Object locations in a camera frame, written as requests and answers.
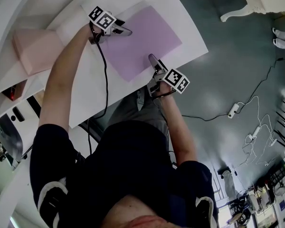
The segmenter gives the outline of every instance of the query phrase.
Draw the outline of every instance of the hand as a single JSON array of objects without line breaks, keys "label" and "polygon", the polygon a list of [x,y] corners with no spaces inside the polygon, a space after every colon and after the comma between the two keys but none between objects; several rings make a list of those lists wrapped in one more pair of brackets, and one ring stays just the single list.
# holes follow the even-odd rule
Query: hand
[{"label": "hand", "polygon": [[164,95],[170,93],[172,91],[172,87],[168,85],[166,82],[161,81],[160,90],[156,92],[156,95]]}]

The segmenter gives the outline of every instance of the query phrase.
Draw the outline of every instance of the cluttered desk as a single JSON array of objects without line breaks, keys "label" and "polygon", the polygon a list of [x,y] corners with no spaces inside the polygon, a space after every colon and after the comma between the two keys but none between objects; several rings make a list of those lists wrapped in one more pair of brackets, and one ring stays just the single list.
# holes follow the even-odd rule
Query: cluttered desk
[{"label": "cluttered desk", "polygon": [[[206,45],[179,0],[74,0],[49,25],[65,46],[87,24],[96,8],[109,11],[132,32],[110,36],[100,43],[107,62],[108,105],[148,84],[154,69],[150,54],[168,70],[207,53]],[[44,87],[49,71],[38,74]],[[97,45],[88,43],[81,57],[72,91],[70,127],[105,109],[104,63]]]}]

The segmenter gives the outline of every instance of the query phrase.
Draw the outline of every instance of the purple mat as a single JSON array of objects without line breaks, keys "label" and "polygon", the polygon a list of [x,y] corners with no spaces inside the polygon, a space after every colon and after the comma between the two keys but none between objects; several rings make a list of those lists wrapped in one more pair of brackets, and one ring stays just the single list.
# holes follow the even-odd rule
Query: purple mat
[{"label": "purple mat", "polygon": [[101,48],[118,74],[128,82],[151,66],[149,54],[161,59],[182,44],[152,6],[134,14],[124,27],[133,34],[129,37],[110,37],[101,44]]}]

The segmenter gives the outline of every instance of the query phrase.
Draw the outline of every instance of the white chair leg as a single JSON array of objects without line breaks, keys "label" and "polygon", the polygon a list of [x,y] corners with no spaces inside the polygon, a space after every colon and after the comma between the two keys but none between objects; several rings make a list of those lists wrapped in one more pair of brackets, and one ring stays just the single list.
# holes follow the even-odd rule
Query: white chair leg
[{"label": "white chair leg", "polygon": [[224,14],[223,16],[220,17],[220,20],[222,22],[226,22],[226,20],[229,18],[229,17],[233,17],[233,16],[246,16],[246,15],[249,15],[249,14],[252,14],[254,12],[254,10],[249,6],[249,5],[246,5],[245,7],[243,7],[242,9],[240,10],[237,10],[237,11],[232,11],[232,12],[229,12],[227,14]]}]

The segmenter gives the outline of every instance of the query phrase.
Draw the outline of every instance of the gray floor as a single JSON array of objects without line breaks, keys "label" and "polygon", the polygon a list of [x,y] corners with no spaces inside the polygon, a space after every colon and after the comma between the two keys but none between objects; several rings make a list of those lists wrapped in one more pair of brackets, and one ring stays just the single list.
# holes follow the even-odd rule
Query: gray floor
[{"label": "gray floor", "polygon": [[[276,50],[272,44],[271,31],[273,26],[285,28],[285,19],[274,20],[278,15],[252,14],[230,18],[222,23],[219,17],[242,8],[245,0],[181,2],[199,29],[209,53],[180,68],[191,84],[184,94],[175,94],[177,104],[185,115],[210,119],[218,114],[227,114],[234,103],[246,102],[257,84],[266,77],[277,57],[276,51],[279,57],[285,57],[285,52]],[[276,124],[275,110],[281,102],[279,90],[284,84],[285,63],[281,62],[256,92],[260,100],[259,116],[262,118],[269,114],[272,127]],[[103,127],[115,108],[116,104],[109,107],[107,116],[99,121]],[[194,136],[201,162],[212,165],[216,170],[226,165],[237,166],[246,159],[242,151],[245,137],[252,134],[258,125],[257,101],[246,106],[232,120],[223,116],[211,122],[193,118],[185,118],[185,121]],[[258,157],[268,137],[268,130],[262,128],[254,145]],[[251,146],[245,148],[247,152],[250,149]],[[284,150],[279,144],[268,147],[260,161],[268,162],[283,156]],[[265,174],[269,167],[256,165],[255,160],[238,167],[236,171],[246,188]],[[242,185],[236,184],[236,187],[243,189]]]}]

